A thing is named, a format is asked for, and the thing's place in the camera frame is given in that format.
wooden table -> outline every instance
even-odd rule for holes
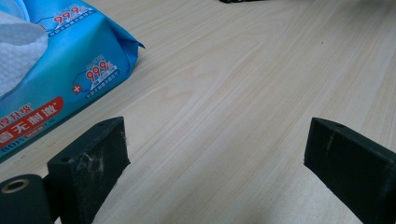
[[[396,148],[396,1],[89,0],[146,49],[133,76],[0,164],[125,117],[131,165],[94,223],[360,223],[303,166],[312,117]]]

desk surface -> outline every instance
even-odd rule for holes
[[[396,148],[396,2],[89,0],[146,49],[114,91],[0,164],[125,117],[131,160],[95,223],[360,223],[303,166],[312,117]]]

hole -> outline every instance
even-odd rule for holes
[[[90,158],[88,158],[88,156],[85,156],[81,159],[82,162],[87,163],[90,161]]]
[[[70,161],[72,161],[72,158],[70,158],[70,157],[64,157],[64,158],[62,158],[62,161],[64,161],[64,162],[70,162]]]
[[[19,179],[19,180],[14,180],[7,185],[5,185],[1,191],[3,193],[14,193],[17,192],[21,189],[26,188],[26,186],[29,185],[29,180],[28,179]]]

blue plastic packaging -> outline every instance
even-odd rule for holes
[[[2,0],[0,2],[0,11],[4,11],[22,20],[30,21],[26,6],[22,0]]]
[[[30,22],[46,29],[49,44],[22,82],[0,98],[0,159],[121,84],[143,47],[82,1],[24,6]]]

